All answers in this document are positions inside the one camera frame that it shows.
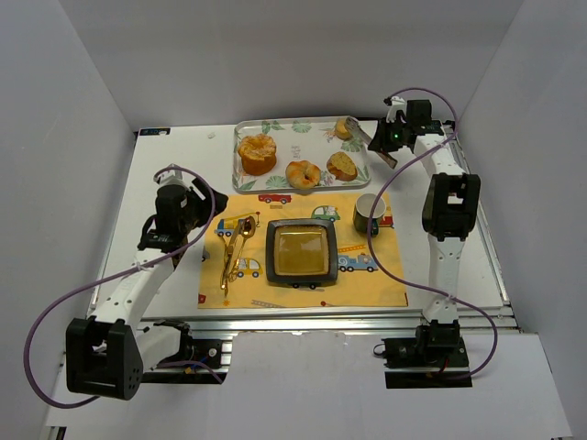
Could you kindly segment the twisted orange-striped bread roll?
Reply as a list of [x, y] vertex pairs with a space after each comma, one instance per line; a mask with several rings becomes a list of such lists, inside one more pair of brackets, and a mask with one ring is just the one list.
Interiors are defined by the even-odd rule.
[[286, 167], [285, 177], [293, 188], [309, 190], [319, 184], [321, 170], [308, 160], [292, 161]]

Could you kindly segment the metal tongs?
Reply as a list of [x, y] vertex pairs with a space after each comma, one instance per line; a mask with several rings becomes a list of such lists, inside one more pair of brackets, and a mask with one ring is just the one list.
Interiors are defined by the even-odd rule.
[[381, 147], [376, 146], [373, 138], [363, 130], [355, 117], [347, 116], [344, 126], [353, 137], [358, 138], [367, 147], [368, 151], [375, 152], [392, 170], [395, 169], [398, 161]]

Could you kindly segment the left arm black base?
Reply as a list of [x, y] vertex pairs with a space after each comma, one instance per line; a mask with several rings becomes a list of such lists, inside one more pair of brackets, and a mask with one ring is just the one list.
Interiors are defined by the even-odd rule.
[[163, 320], [152, 327], [144, 327], [143, 334], [151, 330], [167, 329], [179, 333], [177, 347], [165, 347], [169, 355], [158, 360], [152, 368], [145, 368], [143, 384], [221, 385], [226, 379], [222, 368], [225, 342], [222, 339], [195, 335], [187, 323]]

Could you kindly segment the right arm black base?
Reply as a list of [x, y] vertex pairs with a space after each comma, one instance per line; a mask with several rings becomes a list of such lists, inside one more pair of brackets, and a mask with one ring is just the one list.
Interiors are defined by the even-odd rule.
[[469, 358], [460, 324], [434, 320], [421, 324], [412, 337], [390, 337], [374, 346], [384, 361], [389, 390], [470, 388]]

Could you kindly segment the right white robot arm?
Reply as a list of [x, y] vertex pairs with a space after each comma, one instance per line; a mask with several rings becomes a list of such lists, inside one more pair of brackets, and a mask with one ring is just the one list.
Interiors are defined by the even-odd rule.
[[460, 259], [476, 223], [481, 179], [455, 161], [441, 122], [432, 118], [430, 101], [393, 95], [384, 102], [388, 113], [378, 122], [368, 150], [390, 161], [390, 152], [408, 147], [430, 177], [422, 211], [430, 249], [429, 280], [423, 289], [434, 296], [423, 309], [416, 343], [455, 347], [460, 341], [456, 301]]

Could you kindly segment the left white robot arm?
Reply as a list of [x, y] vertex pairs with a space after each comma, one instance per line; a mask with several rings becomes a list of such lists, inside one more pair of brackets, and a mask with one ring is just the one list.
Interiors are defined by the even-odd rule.
[[199, 177], [186, 184], [182, 173], [168, 168], [155, 177], [155, 212], [142, 227], [129, 272], [89, 317], [75, 318], [67, 327], [69, 391], [128, 401], [145, 373], [164, 363], [196, 360], [187, 324], [163, 320], [150, 327], [139, 325], [190, 247], [192, 231], [203, 234], [227, 208], [226, 195]]

